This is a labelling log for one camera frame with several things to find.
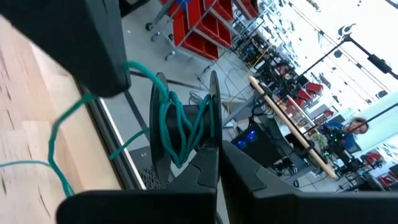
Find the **black bench robot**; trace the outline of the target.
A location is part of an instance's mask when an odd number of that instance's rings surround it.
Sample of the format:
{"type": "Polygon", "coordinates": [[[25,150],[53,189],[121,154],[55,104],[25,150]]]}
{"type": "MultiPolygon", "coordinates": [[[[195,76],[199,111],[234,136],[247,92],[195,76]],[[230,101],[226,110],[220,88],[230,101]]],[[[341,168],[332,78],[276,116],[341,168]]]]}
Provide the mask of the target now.
{"type": "Polygon", "coordinates": [[[324,130],[328,145],[325,148],[330,154],[336,154],[344,164],[353,160],[353,156],[344,147],[346,134],[340,129],[324,130]]]}

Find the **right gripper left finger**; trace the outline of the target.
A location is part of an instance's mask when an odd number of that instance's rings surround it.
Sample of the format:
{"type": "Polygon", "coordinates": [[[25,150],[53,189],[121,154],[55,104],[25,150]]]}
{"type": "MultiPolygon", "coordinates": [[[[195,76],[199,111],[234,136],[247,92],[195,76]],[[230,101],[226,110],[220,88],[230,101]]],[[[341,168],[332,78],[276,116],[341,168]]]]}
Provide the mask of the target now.
{"type": "Polygon", "coordinates": [[[186,169],[158,190],[91,190],[65,199],[56,224],[220,224],[216,146],[201,148],[186,169]]]}

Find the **white round pillar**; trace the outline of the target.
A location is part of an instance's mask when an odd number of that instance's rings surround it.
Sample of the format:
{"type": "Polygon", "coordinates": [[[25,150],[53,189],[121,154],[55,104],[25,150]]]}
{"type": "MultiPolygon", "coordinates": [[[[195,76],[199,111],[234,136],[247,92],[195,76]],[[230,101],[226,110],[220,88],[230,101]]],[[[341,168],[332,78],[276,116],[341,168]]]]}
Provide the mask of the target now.
{"type": "Polygon", "coordinates": [[[371,104],[358,116],[367,119],[369,124],[367,133],[357,135],[356,138],[362,151],[372,149],[398,134],[398,91],[371,104]]]}

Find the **black perforated computer case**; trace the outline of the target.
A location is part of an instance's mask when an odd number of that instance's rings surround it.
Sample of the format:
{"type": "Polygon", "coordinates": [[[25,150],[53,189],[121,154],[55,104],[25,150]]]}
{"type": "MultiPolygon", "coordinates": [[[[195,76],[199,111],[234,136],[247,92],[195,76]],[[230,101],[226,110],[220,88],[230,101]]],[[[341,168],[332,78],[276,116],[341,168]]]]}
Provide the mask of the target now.
{"type": "Polygon", "coordinates": [[[132,150],[129,153],[146,189],[164,189],[174,180],[175,176],[170,172],[166,182],[159,181],[154,172],[149,146],[132,150]]]}

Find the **wooden workbench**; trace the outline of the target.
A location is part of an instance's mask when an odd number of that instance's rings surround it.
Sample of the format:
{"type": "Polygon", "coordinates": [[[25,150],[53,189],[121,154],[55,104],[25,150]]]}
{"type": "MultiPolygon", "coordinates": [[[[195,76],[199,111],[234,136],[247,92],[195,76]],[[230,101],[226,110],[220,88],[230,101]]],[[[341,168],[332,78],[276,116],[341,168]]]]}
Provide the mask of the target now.
{"type": "Polygon", "coordinates": [[[248,80],[252,87],[263,97],[265,102],[275,111],[276,115],[285,123],[290,132],[295,136],[295,138],[301,143],[303,147],[308,150],[308,154],[311,155],[316,163],[323,169],[323,171],[331,178],[335,178],[335,171],[327,165],[320,156],[317,155],[316,151],[310,147],[309,141],[303,136],[303,134],[299,131],[299,129],[294,125],[294,123],[289,119],[289,117],[279,108],[279,106],[272,100],[271,97],[267,95],[267,93],[262,89],[259,84],[259,81],[252,77],[248,76],[248,80]]]}

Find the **person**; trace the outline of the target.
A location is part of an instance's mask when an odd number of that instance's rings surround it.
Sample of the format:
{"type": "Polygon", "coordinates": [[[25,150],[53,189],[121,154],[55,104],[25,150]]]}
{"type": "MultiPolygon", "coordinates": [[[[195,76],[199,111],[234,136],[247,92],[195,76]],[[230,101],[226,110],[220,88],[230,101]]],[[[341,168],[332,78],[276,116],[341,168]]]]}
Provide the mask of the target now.
{"type": "Polygon", "coordinates": [[[321,125],[318,129],[320,133],[326,135],[326,128],[328,129],[339,129],[344,133],[345,139],[343,141],[343,145],[345,149],[351,149],[355,142],[355,137],[359,134],[367,133],[369,129],[369,125],[366,119],[355,117],[347,124],[341,124],[336,121],[329,121],[323,125],[321,125]]]}

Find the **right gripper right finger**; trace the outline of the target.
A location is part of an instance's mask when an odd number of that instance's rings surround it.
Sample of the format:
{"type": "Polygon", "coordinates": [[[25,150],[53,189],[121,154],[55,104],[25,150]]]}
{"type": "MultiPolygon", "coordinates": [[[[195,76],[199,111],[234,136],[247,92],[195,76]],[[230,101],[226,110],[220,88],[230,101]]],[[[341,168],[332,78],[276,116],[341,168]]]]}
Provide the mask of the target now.
{"type": "Polygon", "coordinates": [[[230,224],[398,224],[398,193],[302,192],[228,141],[220,174],[230,224]]]}

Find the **black plastic spool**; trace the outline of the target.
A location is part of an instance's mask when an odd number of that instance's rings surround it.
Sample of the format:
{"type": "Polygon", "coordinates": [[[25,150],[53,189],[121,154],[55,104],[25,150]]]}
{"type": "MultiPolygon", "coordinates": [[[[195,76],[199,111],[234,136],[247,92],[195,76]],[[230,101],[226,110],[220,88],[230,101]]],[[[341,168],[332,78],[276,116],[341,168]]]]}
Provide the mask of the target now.
{"type": "Polygon", "coordinates": [[[221,97],[218,76],[210,75],[210,90],[197,104],[183,104],[176,92],[169,89],[163,73],[149,73],[150,95],[149,136],[152,164],[158,179],[169,178],[170,165],[181,168],[192,162],[199,170],[198,184],[216,186],[220,178],[218,152],[222,148],[221,97]]]}

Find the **black computer tower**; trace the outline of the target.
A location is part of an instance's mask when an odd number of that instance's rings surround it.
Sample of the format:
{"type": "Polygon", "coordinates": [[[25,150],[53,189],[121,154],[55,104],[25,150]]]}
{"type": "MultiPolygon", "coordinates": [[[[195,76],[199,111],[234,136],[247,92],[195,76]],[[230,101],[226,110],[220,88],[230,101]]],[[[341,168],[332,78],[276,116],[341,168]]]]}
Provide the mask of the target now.
{"type": "Polygon", "coordinates": [[[282,159],[277,141],[261,123],[254,123],[237,135],[231,143],[265,168],[282,159]]]}

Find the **metal rack with red bins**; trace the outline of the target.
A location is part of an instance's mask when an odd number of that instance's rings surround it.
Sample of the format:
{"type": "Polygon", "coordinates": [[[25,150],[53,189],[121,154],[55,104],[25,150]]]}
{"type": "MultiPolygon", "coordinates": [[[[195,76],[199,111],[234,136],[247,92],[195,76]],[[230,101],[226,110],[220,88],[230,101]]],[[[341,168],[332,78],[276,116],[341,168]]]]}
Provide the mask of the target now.
{"type": "Polygon", "coordinates": [[[259,16],[258,0],[159,0],[161,10],[148,22],[152,30],[161,18],[169,17],[172,33],[167,36],[176,51],[205,60],[219,59],[219,49],[228,49],[241,31],[234,25],[234,8],[247,20],[259,16]]]}

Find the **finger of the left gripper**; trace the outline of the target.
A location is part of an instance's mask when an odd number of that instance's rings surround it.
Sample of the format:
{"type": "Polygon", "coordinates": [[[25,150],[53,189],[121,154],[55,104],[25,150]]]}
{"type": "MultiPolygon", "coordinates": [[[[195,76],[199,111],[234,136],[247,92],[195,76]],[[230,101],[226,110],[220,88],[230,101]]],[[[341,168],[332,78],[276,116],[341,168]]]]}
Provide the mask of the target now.
{"type": "Polygon", "coordinates": [[[0,15],[95,95],[131,86],[118,0],[0,0],[0,15]]]}

